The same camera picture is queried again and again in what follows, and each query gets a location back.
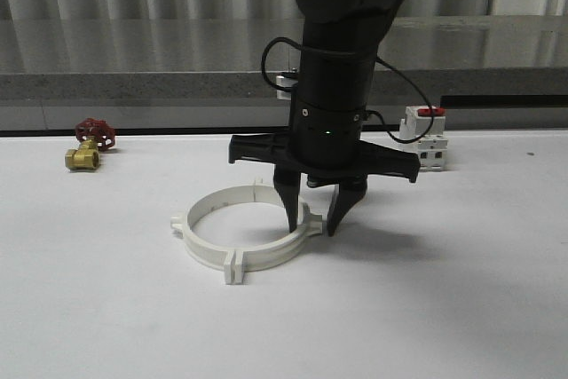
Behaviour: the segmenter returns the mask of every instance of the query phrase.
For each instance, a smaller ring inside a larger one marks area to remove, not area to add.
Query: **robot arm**
[[[379,43],[403,0],[296,0],[305,16],[298,84],[288,132],[233,137],[229,162],[275,165],[274,186],[296,228],[302,173],[308,186],[336,185],[327,213],[332,235],[360,201],[371,174],[416,180],[420,161],[360,141]]]

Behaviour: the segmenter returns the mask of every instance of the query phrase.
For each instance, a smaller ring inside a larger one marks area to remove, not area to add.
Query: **white plastic ring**
[[[187,214],[171,218],[171,227],[182,233],[189,254],[200,263],[225,273],[226,284],[241,284],[244,273],[259,271],[283,264],[295,257],[308,237],[321,234],[321,215],[310,212],[306,202],[298,200],[298,227],[294,232],[271,243],[247,248],[219,246],[205,241],[193,232],[197,222],[214,210],[241,203],[269,203],[283,208],[278,193],[272,186],[255,183],[217,191],[197,201]]]

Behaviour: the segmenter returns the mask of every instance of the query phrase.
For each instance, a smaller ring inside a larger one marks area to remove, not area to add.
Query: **red valve handle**
[[[82,142],[95,138],[100,151],[106,151],[115,144],[116,131],[104,120],[85,119],[75,126],[75,136]]]

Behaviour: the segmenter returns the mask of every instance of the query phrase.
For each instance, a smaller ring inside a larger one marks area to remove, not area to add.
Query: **brass pipe fitting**
[[[95,170],[99,166],[99,148],[95,138],[89,138],[76,150],[67,150],[65,165],[70,170]]]

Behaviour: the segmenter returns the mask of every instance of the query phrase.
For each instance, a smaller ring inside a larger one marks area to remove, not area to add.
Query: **black cable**
[[[260,72],[262,73],[265,82],[267,82],[274,89],[284,92],[291,92],[292,88],[278,85],[277,83],[273,82],[266,73],[266,59],[268,58],[268,54],[270,53],[272,47],[278,43],[285,43],[289,46],[292,46],[294,49],[298,51],[312,53],[314,55],[320,55],[321,57],[329,59],[356,59],[357,57],[363,57],[369,53],[367,51],[356,51],[356,52],[327,51],[325,49],[317,49],[317,48],[311,48],[309,46],[303,46],[298,42],[293,41],[292,39],[288,39],[287,37],[276,37],[275,39],[272,39],[264,48],[263,56],[260,61]]]
[[[344,51],[327,51],[327,50],[324,50],[324,49],[311,48],[309,46],[303,46],[303,45],[299,44],[298,42],[295,42],[292,39],[289,39],[287,37],[276,37],[275,39],[272,39],[264,48],[263,55],[262,55],[262,58],[261,58],[261,61],[260,61],[260,71],[261,71],[261,74],[264,78],[264,81],[267,82],[270,86],[272,86],[277,91],[284,91],[284,92],[288,92],[288,93],[290,93],[292,91],[292,88],[289,88],[289,87],[286,87],[286,86],[280,86],[279,84],[273,82],[270,79],[270,77],[268,76],[268,74],[266,73],[266,59],[268,58],[268,54],[270,53],[272,47],[275,44],[278,44],[278,43],[285,43],[285,44],[292,46],[294,49],[297,49],[301,52],[308,52],[308,53],[312,53],[314,55],[320,55],[321,57],[330,58],[330,59],[356,59],[357,57],[363,57],[363,56],[367,55],[366,51],[354,51],[354,52],[347,51],[347,52],[344,52]],[[416,142],[416,141],[424,138],[426,135],[428,135],[428,132],[430,132],[430,129],[432,129],[432,125],[434,124],[434,118],[436,117],[436,114],[434,112],[434,107],[432,106],[432,104],[428,100],[428,97],[426,97],[426,94],[418,87],[418,85],[416,85],[416,83],[414,83],[412,80],[410,80],[408,77],[406,77],[406,75],[404,73],[402,73],[401,71],[396,69],[394,66],[389,64],[387,61],[385,61],[384,59],[382,59],[378,55],[375,58],[375,62],[377,64],[381,64],[383,67],[388,68],[390,71],[392,71],[396,75],[402,77],[402,79],[404,79],[408,84],[410,84],[420,94],[420,96],[422,97],[422,99],[424,100],[424,102],[426,103],[426,105],[428,106],[428,108],[430,110],[430,123],[428,125],[428,128],[426,128],[426,130],[420,136],[415,137],[415,138],[411,138],[411,139],[401,139],[401,138],[395,137],[392,134],[392,132],[388,129],[386,121],[384,121],[383,115],[381,113],[379,113],[378,111],[367,110],[366,111],[367,119],[370,115],[376,115],[379,118],[379,120],[381,121],[381,124],[383,125],[383,128],[387,132],[387,134],[394,141],[396,141],[400,144],[412,144],[413,142]]]
[[[388,68],[390,71],[392,71],[393,73],[395,73],[396,75],[402,77],[408,84],[410,84],[422,97],[422,99],[424,100],[424,102],[426,103],[426,105],[428,106],[428,109],[430,110],[430,123],[428,125],[428,128],[426,128],[426,130],[418,137],[415,138],[411,138],[411,139],[401,139],[401,138],[397,138],[395,137],[392,132],[389,130],[386,121],[384,121],[383,115],[381,113],[379,113],[378,111],[375,110],[367,110],[367,118],[370,115],[376,115],[379,120],[381,121],[381,124],[383,125],[384,130],[387,132],[387,134],[389,135],[389,137],[400,143],[400,144],[412,144],[413,142],[419,141],[420,139],[424,138],[426,135],[428,135],[428,132],[430,132],[430,129],[432,129],[432,125],[434,124],[434,118],[436,117],[436,113],[434,112],[434,107],[432,106],[432,104],[430,103],[430,100],[428,99],[428,97],[426,96],[426,94],[418,87],[418,85],[416,83],[414,83],[412,80],[410,80],[404,73],[402,73],[401,71],[399,71],[398,69],[396,69],[394,66],[392,66],[391,64],[389,64],[387,61],[385,61],[384,59],[382,59],[381,57],[379,57],[377,55],[376,60],[377,64],[381,64],[383,67]]]

